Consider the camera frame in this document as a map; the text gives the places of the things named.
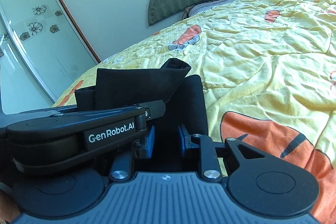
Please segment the black pants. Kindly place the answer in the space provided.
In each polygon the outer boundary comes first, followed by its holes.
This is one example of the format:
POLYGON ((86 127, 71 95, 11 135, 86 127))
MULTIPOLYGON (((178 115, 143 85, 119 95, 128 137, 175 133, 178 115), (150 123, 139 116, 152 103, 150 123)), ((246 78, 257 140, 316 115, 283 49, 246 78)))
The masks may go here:
POLYGON ((94 86, 75 91, 80 111, 107 110, 161 100, 165 115, 152 120, 160 139, 174 139, 178 126, 190 134, 208 135, 203 85, 191 66, 176 58, 159 69, 98 69, 94 86))

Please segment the yellow carrot print quilt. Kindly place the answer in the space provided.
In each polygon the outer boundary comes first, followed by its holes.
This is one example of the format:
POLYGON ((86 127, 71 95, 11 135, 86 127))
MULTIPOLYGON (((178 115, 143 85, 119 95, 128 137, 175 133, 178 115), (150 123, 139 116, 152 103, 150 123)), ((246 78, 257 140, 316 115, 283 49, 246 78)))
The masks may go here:
POLYGON ((234 136, 311 172, 313 215, 335 223, 335 0, 237 0, 194 15, 100 63, 202 79, 210 136, 234 136))

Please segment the white sliding wardrobe door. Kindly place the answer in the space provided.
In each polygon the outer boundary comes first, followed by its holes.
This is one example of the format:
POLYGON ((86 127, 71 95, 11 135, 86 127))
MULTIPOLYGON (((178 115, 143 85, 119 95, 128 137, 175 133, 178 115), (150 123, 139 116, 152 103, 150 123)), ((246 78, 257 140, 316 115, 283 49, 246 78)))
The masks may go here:
POLYGON ((62 0, 1 0, 1 106, 14 114, 73 104, 98 57, 62 0))

